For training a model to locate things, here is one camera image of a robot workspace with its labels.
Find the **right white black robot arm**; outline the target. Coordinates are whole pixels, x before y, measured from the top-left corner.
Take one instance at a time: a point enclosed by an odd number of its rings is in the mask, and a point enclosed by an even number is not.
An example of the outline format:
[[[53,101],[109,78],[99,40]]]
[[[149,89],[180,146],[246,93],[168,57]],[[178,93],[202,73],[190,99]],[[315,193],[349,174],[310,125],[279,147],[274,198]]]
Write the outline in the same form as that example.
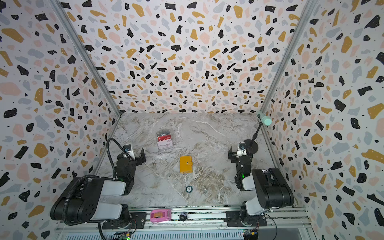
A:
[[[239,211],[227,213],[229,221],[255,226],[264,213],[294,204],[293,192],[278,168],[252,169],[253,157],[244,149],[229,150],[228,159],[236,165],[236,187],[242,192],[256,193],[242,203]]]

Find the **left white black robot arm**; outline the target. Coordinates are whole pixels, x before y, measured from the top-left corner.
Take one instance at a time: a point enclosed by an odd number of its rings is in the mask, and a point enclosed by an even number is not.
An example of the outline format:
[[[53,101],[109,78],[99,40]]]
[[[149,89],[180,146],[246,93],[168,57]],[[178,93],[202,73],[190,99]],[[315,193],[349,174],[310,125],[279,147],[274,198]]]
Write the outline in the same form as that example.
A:
[[[147,159],[144,149],[137,157],[126,152],[117,159],[115,179],[94,175],[75,177],[52,206],[51,219],[67,226],[104,223],[106,229],[125,229],[133,225],[135,221],[126,204],[109,204],[101,198],[127,196],[134,186],[137,166]]]

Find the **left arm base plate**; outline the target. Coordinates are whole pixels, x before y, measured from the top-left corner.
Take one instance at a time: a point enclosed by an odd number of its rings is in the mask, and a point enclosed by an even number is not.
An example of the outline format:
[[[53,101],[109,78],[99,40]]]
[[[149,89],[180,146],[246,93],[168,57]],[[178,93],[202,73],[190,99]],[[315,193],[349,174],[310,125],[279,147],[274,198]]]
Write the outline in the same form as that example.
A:
[[[123,213],[116,220],[107,220],[102,225],[102,230],[137,230],[143,229],[146,223],[147,213],[129,212]]]

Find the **yellow leather card holder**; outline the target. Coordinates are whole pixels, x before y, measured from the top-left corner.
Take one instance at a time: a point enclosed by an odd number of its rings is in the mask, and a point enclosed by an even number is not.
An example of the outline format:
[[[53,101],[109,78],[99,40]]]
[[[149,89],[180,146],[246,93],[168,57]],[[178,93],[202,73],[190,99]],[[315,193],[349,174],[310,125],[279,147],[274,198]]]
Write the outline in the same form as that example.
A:
[[[180,157],[180,173],[187,174],[193,172],[193,159],[191,156]]]

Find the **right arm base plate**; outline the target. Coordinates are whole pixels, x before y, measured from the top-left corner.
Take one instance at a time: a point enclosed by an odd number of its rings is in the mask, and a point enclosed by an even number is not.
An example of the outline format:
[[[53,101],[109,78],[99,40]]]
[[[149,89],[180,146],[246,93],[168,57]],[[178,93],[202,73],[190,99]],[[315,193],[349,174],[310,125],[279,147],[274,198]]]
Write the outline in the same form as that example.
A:
[[[263,215],[250,216],[243,210],[226,211],[224,222],[228,227],[266,227],[267,220]]]

